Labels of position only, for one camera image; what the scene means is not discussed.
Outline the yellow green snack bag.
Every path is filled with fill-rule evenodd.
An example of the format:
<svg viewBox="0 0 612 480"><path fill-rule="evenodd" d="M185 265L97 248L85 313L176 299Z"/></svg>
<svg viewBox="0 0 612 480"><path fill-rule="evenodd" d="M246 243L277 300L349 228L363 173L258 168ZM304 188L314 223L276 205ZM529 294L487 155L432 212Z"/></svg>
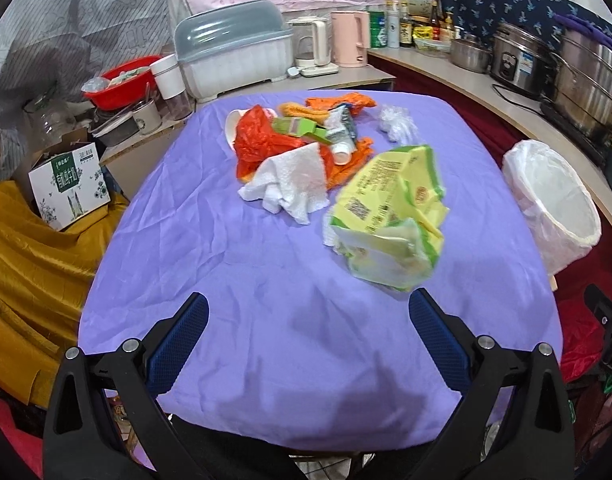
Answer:
<svg viewBox="0 0 612 480"><path fill-rule="evenodd" d="M406 292L443 251L445 195L429 145L378 154L337 194L325 224L332 247L356 278Z"/></svg>

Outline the clear plastic bag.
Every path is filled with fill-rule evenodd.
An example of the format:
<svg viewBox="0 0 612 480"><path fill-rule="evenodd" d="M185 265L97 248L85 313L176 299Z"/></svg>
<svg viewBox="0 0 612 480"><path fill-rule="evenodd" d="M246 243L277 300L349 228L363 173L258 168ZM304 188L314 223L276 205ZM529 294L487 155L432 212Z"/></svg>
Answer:
<svg viewBox="0 0 612 480"><path fill-rule="evenodd" d="M391 143L399 146L421 143L417 125L404 107L383 105L379 111L379 130Z"/></svg>

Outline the orange snack wrapper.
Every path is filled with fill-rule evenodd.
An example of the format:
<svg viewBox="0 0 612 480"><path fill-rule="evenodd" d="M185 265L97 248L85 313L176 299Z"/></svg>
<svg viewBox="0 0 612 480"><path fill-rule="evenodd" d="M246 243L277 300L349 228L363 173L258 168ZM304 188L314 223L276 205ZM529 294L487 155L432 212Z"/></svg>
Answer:
<svg viewBox="0 0 612 480"><path fill-rule="evenodd" d="M331 150L323 144L320 145L328 190L344 185L369 161L374 154L373 143L374 141L368 136L361 138L356 151L351 154L350 162L346 165L336 165Z"/></svg>
<svg viewBox="0 0 612 480"><path fill-rule="evenodd" d="M360 92L349 92L342 96L326 96L325 98L308 98L306 106L312 110L333 110L340 105L347 105L353 117L358 116L364 108L373 108L377 103L366 94Z"/></svg>

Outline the white paper towel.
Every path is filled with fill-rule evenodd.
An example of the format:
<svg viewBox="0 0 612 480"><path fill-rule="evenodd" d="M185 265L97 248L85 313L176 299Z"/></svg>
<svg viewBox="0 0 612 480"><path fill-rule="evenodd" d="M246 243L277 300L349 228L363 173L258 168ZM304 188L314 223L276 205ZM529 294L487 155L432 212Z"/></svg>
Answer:
<svg viewBox="0 0 612 480"><path fill-rule="evenodd" d="M267 158L239 196L247 202L260 200L271 214L285 211L301 226L309 224L309 214L330 203L319 145L310 143Z"/></svg>

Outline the red plastic bag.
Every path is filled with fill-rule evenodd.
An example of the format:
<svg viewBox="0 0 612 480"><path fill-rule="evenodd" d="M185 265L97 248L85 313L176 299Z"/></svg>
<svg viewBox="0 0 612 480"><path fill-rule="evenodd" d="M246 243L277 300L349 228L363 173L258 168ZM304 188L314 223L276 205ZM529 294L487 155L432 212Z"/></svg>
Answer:
<svg viewBox="0 0 612 480"><path fill-rule="evenodd" d="M260 105L248 110L235 128L233 148L236 154L236 177L247 182L261 163L269 157L301 148L305 142L275 132L272 120Z"/></svg>

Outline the pink white paper cup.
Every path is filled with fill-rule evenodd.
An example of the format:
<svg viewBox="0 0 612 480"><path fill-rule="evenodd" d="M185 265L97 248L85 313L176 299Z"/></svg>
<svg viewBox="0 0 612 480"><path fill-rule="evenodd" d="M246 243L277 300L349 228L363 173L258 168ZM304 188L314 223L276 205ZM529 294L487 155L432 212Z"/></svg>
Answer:
<svg viewBox="0 0 612 480"><path fill-rule="evenodd" d="M233 110L228 114L227 118L225 118L225 127L223 127L223 132L225 133L225 140L227 140L227 143L232 151L234 151L236 126L249 110L250 108L247 110ZM272 108L264 108L263 111L270 120L279 117L277 112Z"/></svg>

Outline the green white milk carton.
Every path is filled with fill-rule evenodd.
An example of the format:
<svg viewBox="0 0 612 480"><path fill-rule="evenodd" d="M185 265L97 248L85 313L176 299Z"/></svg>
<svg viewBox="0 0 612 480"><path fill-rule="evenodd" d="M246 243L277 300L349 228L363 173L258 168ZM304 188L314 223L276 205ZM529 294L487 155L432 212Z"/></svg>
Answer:
<svg viewBox="0 0 612 480"><path fill-rule="evenodd" d="M332 108L324 128L335 165L346 166L357 149L357 128L349 104L342 103Z"/></svg>

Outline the green wasabi box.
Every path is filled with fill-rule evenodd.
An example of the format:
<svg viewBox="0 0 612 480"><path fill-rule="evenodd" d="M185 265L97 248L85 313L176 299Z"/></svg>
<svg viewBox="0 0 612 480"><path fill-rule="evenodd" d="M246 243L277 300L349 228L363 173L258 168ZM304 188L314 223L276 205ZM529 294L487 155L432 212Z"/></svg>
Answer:
<svg viewBox="0 0 612 480"><path fill-rule="evenodd" d="M330 144L327 130L311 119L304 117L276 117L271 122L272 129L285 136L292 136L306 143Z"/></svg>

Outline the orange foam net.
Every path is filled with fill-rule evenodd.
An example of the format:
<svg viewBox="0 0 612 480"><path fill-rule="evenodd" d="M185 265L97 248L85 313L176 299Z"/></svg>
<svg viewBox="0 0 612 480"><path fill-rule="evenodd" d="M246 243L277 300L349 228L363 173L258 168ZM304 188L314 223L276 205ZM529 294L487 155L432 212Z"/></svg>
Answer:
<svg viewBox="0 0 612 480"><path fill-rule="evenodd" d="M306 118L312 120L316 124L323 126L327 118L330 116L328 110L315 110L314 108L300 105L295 102L286 102L278 106L278 111L284 117Z"/></svg>

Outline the white lined trash bin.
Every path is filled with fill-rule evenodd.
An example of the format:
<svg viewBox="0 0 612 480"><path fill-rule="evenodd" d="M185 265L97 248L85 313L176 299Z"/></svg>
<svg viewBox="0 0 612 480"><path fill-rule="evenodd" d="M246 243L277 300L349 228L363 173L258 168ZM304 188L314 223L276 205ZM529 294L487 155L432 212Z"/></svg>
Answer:
<svg viewBox="0 0 612 480"><path fill-rule="evenodd" d="M516 143L503 156L502 174L548 275L560 273L598 244L598 208L576 170L548 144Z"/></svg>

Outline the red skirt cloth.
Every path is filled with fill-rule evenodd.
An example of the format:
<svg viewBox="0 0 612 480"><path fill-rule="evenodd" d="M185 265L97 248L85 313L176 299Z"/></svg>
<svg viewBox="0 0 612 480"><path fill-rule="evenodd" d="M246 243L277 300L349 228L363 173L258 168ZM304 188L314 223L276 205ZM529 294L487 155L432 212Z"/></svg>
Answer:
<svg viewBox="0 0 612 480"><path fill-rule="evenodd" d="M511 122L436 77L375 54L371 54L369 59L374 67L395 77L395 90L435 96L453 106L497 164L501 164L503 155L516 143L527 139L526 134ZM584 258L556 275L554 296L563 330L562 371L565 382L586 374L603 353L604 330L583 301L583 292L590 284L598 285L612 300L612 225L605 216L600 219L602 237L598 244Z"/></svg>

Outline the yellow cloth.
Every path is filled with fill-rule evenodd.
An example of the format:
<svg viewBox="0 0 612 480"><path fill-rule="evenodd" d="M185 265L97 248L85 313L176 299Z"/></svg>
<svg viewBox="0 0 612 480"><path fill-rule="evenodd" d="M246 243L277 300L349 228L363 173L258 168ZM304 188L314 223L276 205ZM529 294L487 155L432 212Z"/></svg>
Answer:
<svg viewBox="0 0 612 480"><path fill-rule="evenodd" d="M65 231L30 209L18 185L0 182L0 388L46 408L63 352L74 346L82 307L128 206L108 204Z"/></svg>

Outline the large steel steamer pot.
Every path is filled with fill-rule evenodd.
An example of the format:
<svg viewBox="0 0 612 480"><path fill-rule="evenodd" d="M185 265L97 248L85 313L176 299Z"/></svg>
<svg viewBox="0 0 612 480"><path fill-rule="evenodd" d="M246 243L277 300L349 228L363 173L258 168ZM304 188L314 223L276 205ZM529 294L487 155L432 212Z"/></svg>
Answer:
<svg viewBox="0 0 612 480"><path fill-rule="evenodd" d="M595 142L612 128L612 37L598 26L568 14L555 14L562 27L554 106L580 133Z"/></svg>

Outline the milk cardboard box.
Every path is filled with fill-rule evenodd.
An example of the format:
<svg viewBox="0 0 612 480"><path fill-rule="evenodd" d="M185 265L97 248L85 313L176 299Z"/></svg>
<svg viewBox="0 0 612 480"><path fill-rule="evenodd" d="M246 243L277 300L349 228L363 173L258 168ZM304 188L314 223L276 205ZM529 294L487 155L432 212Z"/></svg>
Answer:
<svg viewBox="0 0 612 480"><path fill-rule="evenodd" d="M110 202L94 143L49 155L29 171L28 180L41 219L56 231Z"/></svg>

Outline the silver rice cooker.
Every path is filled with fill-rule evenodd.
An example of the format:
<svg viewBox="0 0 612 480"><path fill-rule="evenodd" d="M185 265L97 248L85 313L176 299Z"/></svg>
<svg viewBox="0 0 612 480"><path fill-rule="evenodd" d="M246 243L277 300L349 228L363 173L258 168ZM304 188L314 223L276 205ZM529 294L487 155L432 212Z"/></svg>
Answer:
<svg viewBox="0 0 612 480"><path fill-rule="evenodd" d="M554 74L551 49L541 39L510 23L498 25L490 68L494 80L539 100Z"/></svg>

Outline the purple tablecloth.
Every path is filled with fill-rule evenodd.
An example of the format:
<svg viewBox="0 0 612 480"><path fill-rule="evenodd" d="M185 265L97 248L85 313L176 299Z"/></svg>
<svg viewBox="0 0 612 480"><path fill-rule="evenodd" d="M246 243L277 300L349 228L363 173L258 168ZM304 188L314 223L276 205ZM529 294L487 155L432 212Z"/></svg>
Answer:
<svg viewBox="0 0 612 480"><path fill-rule="evenodd" d="M417 336L407 295L352 276L323 243L321 212L301 226L239 196L225 118L284 101L282 93L236 96L190 118L120 220L82 309L79 347L112 351L200 292L208 324L159 398L166 412L294 450L432 440L460 397ZM379 92L375 101L409 110L446 190L446 244L428 292L503 347L562 350L537 246L472 129L431 96Z"/></svg>

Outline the small steel pot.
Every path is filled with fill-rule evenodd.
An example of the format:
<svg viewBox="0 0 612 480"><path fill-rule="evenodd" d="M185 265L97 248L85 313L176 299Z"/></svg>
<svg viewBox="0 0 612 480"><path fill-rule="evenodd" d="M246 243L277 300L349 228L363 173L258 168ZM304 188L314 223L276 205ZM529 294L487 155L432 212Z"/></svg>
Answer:
<svg viewBox="0 0 612 480"><path fill-rule="evenodd" d="M487 74L492 61L492 51L477 41L453 39L449 54L450 62L477 74Z"/></svg>

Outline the white mug with utensils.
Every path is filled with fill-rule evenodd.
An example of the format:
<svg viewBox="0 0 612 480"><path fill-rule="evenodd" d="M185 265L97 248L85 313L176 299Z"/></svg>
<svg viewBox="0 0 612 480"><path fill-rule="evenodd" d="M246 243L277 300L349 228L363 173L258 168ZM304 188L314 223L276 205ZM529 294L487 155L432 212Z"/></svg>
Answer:
<svg viewBox="0 0 612 480"><path fill-rule="evenodd" d="M157 130L163 122L153 99L137 103L132 109L132 117L135 119L141 136L146 136Z"/></svg>

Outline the red plastic basin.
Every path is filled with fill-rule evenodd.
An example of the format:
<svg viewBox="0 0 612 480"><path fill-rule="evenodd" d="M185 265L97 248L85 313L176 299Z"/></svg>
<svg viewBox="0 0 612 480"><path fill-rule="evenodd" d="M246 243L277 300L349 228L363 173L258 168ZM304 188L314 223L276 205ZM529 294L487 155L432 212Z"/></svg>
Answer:
<svg viewBox="0 0 612 480"><path fill-rule="evenodd" d="M146 55L120 64L101 75L110 84L99 91L82 94L99 110L110 112L138 103L146 97L146 91L154 91L156 84L151 65L159 61L159 55Z"/></svg>

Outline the white blender cup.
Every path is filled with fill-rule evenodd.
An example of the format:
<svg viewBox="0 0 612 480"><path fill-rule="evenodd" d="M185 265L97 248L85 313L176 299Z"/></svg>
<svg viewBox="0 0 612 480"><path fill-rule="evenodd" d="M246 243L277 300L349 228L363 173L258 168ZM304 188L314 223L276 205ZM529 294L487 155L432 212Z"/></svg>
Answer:
<svg viewBox="0 0 612 480"><path fill-rule="evenodd" d="M169 54L150 65L161 98L173 120L181 120L192 113L187 89L176 55Z"/></svg>

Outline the navy patterned cloth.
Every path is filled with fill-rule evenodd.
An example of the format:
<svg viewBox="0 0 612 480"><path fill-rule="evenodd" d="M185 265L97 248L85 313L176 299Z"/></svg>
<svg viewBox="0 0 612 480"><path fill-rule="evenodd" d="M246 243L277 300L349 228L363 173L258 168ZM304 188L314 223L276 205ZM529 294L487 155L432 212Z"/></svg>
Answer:
<svg viewBox="0 0 612 480"><path fill-rule="evenodd" d="M455 25L486 42L499 24L510 23L554 48L563 31L554 20L556 14L575 15L612 38L612 24L570 0L441 0L441 4Z"/></svg>

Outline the soy sauce bottle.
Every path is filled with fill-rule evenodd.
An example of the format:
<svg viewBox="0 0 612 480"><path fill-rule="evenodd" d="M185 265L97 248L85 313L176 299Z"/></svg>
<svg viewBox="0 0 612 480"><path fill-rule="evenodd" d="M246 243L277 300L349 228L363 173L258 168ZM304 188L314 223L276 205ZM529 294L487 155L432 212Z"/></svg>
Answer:
<svg viewBox="0 0 612 480"><path fill-rule="evenodd" d="M399 4L399 44L402 48L413 48L413 21L409 14L409 4L401 1Z"/></svg>

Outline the green tin can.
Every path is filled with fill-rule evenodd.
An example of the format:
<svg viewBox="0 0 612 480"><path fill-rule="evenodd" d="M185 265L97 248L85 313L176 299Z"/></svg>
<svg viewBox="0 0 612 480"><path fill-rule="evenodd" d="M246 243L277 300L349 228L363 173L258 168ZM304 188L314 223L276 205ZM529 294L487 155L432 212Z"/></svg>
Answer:
<svg viewBox="0 0 612 480"><path fill-rule="evenodd" d="M387 46L386 16L382 10L369 10L370 47L372 49Z"/></svg>

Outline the white thermos bottle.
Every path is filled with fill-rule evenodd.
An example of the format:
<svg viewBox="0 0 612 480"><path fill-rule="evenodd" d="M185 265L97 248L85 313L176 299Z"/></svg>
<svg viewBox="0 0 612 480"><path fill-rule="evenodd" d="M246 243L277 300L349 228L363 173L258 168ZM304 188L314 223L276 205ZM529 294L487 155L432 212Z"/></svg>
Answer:
<svg viewBox="0 0 612 480"><path fill-rule="evenodd" d="M386 2L387 47L400 47L400 13L396 0Z"/></svg>

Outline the pink electric kettle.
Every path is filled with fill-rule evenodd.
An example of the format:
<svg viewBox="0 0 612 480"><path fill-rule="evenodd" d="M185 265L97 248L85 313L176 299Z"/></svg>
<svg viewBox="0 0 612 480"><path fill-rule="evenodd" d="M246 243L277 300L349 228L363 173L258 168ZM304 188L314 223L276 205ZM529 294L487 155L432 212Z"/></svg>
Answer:
<svg viewBox="0 0 612 480"><path fill-rule="evenodd" d="M345 68L367 66L370 47L368 12L333 11L331 20L335 63Z"/></svg>

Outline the white dish rack with lid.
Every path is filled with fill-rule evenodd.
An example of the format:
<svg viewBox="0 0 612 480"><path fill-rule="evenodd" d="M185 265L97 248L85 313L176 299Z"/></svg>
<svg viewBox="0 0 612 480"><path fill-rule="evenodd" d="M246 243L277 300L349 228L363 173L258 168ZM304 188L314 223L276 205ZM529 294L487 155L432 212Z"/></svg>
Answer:
<svg viewBox="0 0 612 480"><path fill-rule="evenodd" d="M294 64L293 31L268 0L189 16L176 26L173 44L187 92L199 102L283 80Z"/></svg>

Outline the glass electric kettle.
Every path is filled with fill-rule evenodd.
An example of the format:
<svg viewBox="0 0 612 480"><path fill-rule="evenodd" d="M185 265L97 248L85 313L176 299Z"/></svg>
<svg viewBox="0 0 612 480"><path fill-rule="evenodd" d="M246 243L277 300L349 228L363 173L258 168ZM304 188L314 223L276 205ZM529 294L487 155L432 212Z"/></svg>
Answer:
<svg viewBox="0 0 612 480"><path fill-rule="evenodd" d="M317 16L301 16L289 21L293 34L295 66L303 77L315 78L337 74L332 62L327 21Z"/></svg>

